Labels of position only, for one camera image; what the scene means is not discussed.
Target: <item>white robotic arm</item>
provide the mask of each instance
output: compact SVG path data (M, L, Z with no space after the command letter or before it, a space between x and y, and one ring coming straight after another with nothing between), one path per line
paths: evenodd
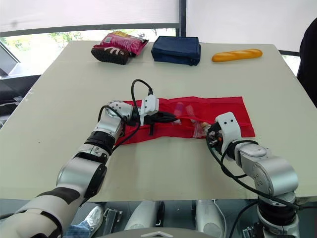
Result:
M250 190L259 195L258 216L263 225L264 237L290 235L298 238L298 216L296 205L293 206L298 177L293 167L287 160L272 155L268 148L255 141L242 140L233 113L219 115L215 121L207 128L208 146L222 155L221 160L216 159L229 177L243 185L224 166L224 158L235 160L242 168L245 175L240 178L249 176L254 180L256 189Z

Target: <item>black chair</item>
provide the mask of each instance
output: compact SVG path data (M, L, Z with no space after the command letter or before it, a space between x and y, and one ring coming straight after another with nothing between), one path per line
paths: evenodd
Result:
M297 78L317 107L317 18L307 28L299 50Z

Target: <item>person's leg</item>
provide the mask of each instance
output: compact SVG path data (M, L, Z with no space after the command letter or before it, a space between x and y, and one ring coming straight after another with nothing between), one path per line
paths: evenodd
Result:
M82 221L78 225L71 225L64 234L64 238L90 238L91 231L88 228L88 223Z
M96 206L78 225L71 225L64 234L64 238L91 238L103 223L104 210Z

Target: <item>sneaker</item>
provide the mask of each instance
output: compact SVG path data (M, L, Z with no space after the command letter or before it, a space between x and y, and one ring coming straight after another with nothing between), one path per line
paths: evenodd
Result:
M89 225L89 229L91 231L90 238L94 235L94 233L99 229L101 224L103 223L104 218L104 210L101 206L94 207L90 213L85 218L85 221Z

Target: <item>white curtain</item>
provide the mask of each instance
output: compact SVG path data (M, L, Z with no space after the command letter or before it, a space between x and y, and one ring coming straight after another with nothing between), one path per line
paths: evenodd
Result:
M317 0L187 0L186 35L209 43L274 44L299 51Z
M60 26L178 23L178 0L0 0L0 32Z

